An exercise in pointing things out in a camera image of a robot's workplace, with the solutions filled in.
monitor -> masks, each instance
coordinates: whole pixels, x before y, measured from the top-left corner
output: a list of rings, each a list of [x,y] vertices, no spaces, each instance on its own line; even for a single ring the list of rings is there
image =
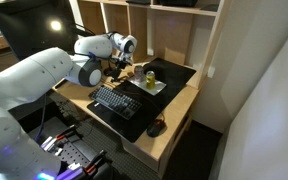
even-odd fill
[[[68,0],[16,0],[0,3],[0,31],[18,60],[58,47],[74,53],[78,39]]]

wooden desk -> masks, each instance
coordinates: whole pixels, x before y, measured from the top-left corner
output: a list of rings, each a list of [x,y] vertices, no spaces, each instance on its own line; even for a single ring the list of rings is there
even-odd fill
[[[124,76],[129,72],[133,72],[133,68],[134,66],[127,67],[122,72],[121,76]],[[193,79],[196,78],[196,76],[197,73],[195,73],[190,81],[194,82]],[[55,92],[64,96],[78,108],[106,125],[112,131],[116,132],[87,108],[87,105],[93,102],[88,95],[90,92],[95,90],[97,86],[89,88],[66,82],[57,89],[55,87],[56,86],[53,87]],[[183,132],[190,126],[192,120],[190,109],[197,97],[197,94],[198,90],[196,88],[186,85],[163,110],[167,127],[164,131],[162,131],[162,134],[156,138],[151,138],[146,134],[146,132],[143,132],[134,143],[131,143],[122,137],[121,139],[124,149],[151,167],[158,173],[158,176],[162,178],[172,151],[177,145]]]

black mouse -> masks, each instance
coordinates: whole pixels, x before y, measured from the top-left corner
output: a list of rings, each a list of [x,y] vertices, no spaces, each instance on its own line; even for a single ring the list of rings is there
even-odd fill
[[[146,133],[150,137],[157,137],[161,130],[164,129],[165,122],[160,119],[155,119],[146,129]]]

white wall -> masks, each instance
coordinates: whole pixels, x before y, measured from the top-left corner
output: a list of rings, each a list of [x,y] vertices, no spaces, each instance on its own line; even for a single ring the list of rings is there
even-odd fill
[[[288,40],[231,125],[219,179],[288,180]]]
[[[199,43],[196,34],[193,44]],[[202,89],[193,119],[223,132],[287,37],[288,1],[233,0],[215,52],[215,75]]]

black desk mat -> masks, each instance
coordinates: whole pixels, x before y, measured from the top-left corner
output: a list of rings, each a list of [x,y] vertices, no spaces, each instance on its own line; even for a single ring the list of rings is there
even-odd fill
[[[157,58],[144,66],[144,72],[154,71],[155,78],[166,84],[166,87],[153,96],[129,81],[124,81],[115,89],[142,103],[141,108],[130,120],[125,120],[103,105],[93,102],[87,106],[98,117],[110,125],[130,142],[135,142],[148,125],[183,89],[187,81],[196,72],[163,59]]]

